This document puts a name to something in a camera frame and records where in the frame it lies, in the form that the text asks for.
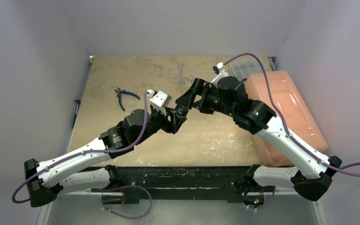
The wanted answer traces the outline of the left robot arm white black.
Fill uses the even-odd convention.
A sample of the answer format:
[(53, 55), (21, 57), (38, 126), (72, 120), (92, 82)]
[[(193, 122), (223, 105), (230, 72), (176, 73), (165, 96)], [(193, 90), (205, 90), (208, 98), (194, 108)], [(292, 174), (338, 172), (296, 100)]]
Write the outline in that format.
[(182, 106), (151, 107), (132, 111), (114, 127), (103, 132), (90, 143), (60, 157), (24, 162), (25, 186), (31, 207), (53, 202), (59, 195), (89, 188), (117, 191), (121, 179), (115, 166), (88, 171), (90, 166), (117, 158), (134, 150), (159, 130), (175, 134), (187, 119), (188, 109)]

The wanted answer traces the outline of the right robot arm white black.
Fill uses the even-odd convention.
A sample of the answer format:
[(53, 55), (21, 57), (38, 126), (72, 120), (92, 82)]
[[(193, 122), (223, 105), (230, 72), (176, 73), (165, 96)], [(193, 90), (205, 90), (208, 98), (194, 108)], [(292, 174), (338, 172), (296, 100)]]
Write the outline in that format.
[(221, 78), (217, 84), (197, 78), (175, 102), (182, 115), (195, 108), (204, 114), (230, 116), (237, 126), (264, 139), (291, 161), (291, 167), (251, 166), (241, 184), (246, 192), (276, 186), (294, 189), (305, 199), (317, 201), (328, 191), (341, 166), (340, 158), (322, 154), (286, 128), (267, 104), (249, 98), (244, 83), (235, 77)]

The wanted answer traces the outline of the black padlock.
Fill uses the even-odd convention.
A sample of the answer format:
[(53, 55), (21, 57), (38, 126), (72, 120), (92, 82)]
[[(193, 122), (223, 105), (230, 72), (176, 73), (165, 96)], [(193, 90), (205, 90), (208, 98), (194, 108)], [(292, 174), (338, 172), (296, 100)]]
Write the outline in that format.
[(176, 107), (175, 107), (175, 111), (179, 116), (186, 117), (189, 110), (188, 110), (188, 108), (186, 106), (182, 106), (182, 105), (177, 104)]

